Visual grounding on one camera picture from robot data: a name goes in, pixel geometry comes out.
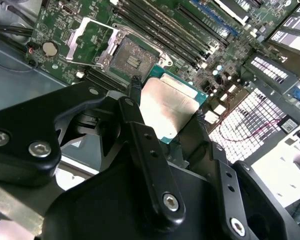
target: capacitor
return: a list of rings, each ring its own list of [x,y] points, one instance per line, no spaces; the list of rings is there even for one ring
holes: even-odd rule
[[[232,79],[232,76],[228,72],[224,72],[224,75],[225,75],[227,80],[230,81]]]
[[[221,70],[222,70],[222,65],[216,66],[216,69],[217,69],[218,71],[221,71]]]
[[[243,28],[244,28],[245,30],[249,30],[249,28],[251,28],[251,25],[250,25],[250,24],[246,24]]]
[[[285,1],[284,6],[289,7],[291,5],[291,3],[292,3],[291,0],[287,0],[287,1]]]
[[[253,36],[254,38],[256,38],[256,37],[257,37],[257,34],[256,34],[257,32],[258,32],[258,29],[253,28],[253,29],[250,31],[250,35]]]
[[[46,41],[42,44],[42,50],[47,57],[54,57],[59,52],[59,47],[53,41]]]
[[[260,33],[264,33],[266,30],[267,30],[266,26],[264,26],[264,25],[259,28]]]

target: pcie slot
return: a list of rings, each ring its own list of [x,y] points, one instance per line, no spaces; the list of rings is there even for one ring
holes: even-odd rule
[[[203,56],[205,55],[202,50],[200,52],[197,52],[196,50],[193,50],[193,48],[191,48],[187,43],[185,43],[185,42],[178,42],[176,40],[178,38],[178,36],[176,36],[175,34],[171,34],[170,35],[168,32],[165,32],[165,29],[162,28],[162,27],[160,27],[160,24],[156,23],[155,19],[153,19],[153,20],[148,19],[147,18],[147,13],[144,12],[142,9],[139,9],[140,12],[137,12],[134,8],[128,7],[128,5],[124,5],[122,7],[124,9],[126,9],[129,13],[132,13],[132,14],[138,16],[140,19],[142,19],[147,24],[147,26],[151,26],[151,28],[153,28],[154,30],[156,30],[156,32],[158,34],[161,34],[162,36],[164,36],[175,47],[177,47],[180,50],[182,50],[183,52],[187,53],[192,58],[196,59],[196,58],[200,58],[200,55],[203,55]]]
[[[126,88],[124,86],[115,82],[110,77],[102,74],[101,72],[94,70],[93,68],[89,68],[86,71],[85,80],[88,80],[107,91],[114,90],[122,93],[126,91]]]
[[[209,27],[199,18],[194,16],[189,10],[187,10],[182,5],[179,4],[176,10],[186,19],[188,19],[188,21],[191,21],[192,23],[195,23],[197,27],[202,28],[203,31],[207,32],[209,35],[211,35],[211,37],[216,39],[223,46],[227,47],[229,45],[229,43],[225,39],[223,39],[219,34],[217,34],[211,27]]]
[[[137,16],[127,12],[123,8],[117,8],[115,12],[122,17],[125,21],[129,22],[131,25],[133,25],[135,28],[138,29],[139,32],[144,33],[148,35],[151,39],[157,41],[159,44],[164,46],[165,48],[169,49],[170,52],[177,55],[179,58],[183,59],[188,64],[195,66],[196,65],[196,59],[191,59],[189,56],[185,55],[184,53],[180,52],[178,49],[176,49],[173,45],[169,44],[169,42],[164,41],[162,39],[162,36],[159,36],[155,32],[149,30],[145,24],[140,18],[138,19]]]
[[[140,2],[140,0],[123,0],[128,1],[135,5],[138,9],[143,10],[143,12],[147,13],[148,16],[152,17],[156,22],[158,22],[160,25],[164,26],[167,30],[169,30],[171,33],[177,33],[177,37],[182,39],[184,42],[186,42],[189,46],[192,46],[194,49],[196,49],[198,52],[202,51],[198,46],[202,46],[207,51],[210,49],[210,46],[206,43],[198,40],[197,38],[193,37],[191,34],[188,33],[187,30],[183,29],[183,32],[180,31],[182,29],[181,26],[178,26],[173,21],[164,21],[164,17],[159,16],[159,14],[162,14],[158,11],[154,11],[152,8],[146,8],[143,6]]]

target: hole in bracket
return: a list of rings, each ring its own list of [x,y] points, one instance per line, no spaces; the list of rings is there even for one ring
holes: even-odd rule
[[[151,156],[154,157],[154,158],[159,157],[158,153],[156,153],[156,152],[153,151],[153,150],[150,151],[150,154],[151,154]]]
[[[151,140],[151,139],[152,139],[152,136],[151,136],[150,134],[147,134],[147,133],[144,135],[144,137],[145,137],[146,139],[148,139],[148,140]]]
[[[234,225],[235,225],[236,229],[238,229],[240,231],[242,230],[241,226],[238,223],[235,223]]]
[[[231,191],[231,192],[235,192],[235,189],[234,189],[234,187],[233,186],[231,186],[231,185],[228,185],[228,189]]]

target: white mesh grid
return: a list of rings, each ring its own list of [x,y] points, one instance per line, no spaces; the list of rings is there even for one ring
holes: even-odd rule
[[[282,119],[285,114],[259,90],[255,89],[222,122],[209,137],[219,143],[225,150],[228,160],[234,163],[245,160],[264,144],[264,140],[280,130],[277,124],[269,124],[258,134],[243,140],[269,122]]]

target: motherboard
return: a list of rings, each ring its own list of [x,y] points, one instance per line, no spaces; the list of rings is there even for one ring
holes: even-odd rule
[[[297,0],[44,0],[29,43],[40,68],[69,85],[123,92],[154,66],[211,96],[240,78]]]

